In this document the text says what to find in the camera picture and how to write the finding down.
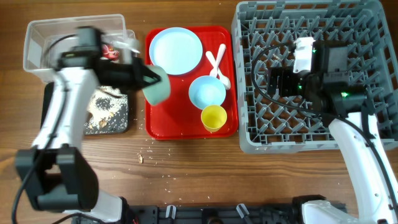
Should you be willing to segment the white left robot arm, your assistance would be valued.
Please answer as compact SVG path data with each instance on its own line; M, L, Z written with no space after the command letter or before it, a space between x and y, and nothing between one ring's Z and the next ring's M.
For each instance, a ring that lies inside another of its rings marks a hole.
M130 63L103 58L103 33L92 26L76 30L78 43L52 67L53 95L45 121L30 149L16 153L26 194L34 210L64 213L96 223L137 223L126 199L101 190L80 149L87 108L96 89L111 86L143 90L167 80L163 68L133 57Z

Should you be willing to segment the red snack wrapper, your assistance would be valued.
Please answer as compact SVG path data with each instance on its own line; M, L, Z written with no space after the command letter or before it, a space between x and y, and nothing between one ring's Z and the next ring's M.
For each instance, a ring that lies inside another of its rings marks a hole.
M119 59L119 51L116 50L112 45L104 44L103 45L103 57L112 60L112 61L117 61Z

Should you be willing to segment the green bowl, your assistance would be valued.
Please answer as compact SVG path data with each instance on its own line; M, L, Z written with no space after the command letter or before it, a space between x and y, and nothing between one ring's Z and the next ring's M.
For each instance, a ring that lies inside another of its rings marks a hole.
M160 76L160 82L142 89L147 102L155 106L169 98L171 84L169 76L163 68L156 65L148 65L147 68Z

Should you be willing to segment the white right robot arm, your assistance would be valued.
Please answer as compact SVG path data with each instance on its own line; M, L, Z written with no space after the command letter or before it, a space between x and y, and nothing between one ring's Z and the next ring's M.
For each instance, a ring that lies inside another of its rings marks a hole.
M289 68L269 70L262 91L254 69L262 51L251 62L251 81L264 98L301 96L312 102L308 113L321 117L345 160L358 204L358 217L327 199L309 195L296 199L296 219L301 223L397 223L397 180L383 148L376 109L363 85L350 85L348 46L343 42L298 38L284 43L294 55Z

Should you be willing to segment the yellow cup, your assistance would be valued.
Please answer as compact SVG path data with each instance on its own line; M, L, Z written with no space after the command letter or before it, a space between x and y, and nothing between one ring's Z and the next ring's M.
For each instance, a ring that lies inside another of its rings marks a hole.
M219 131L225 125L227 119L226 110L219 105L207 106L201 112L201 122L205 129L211 133Z

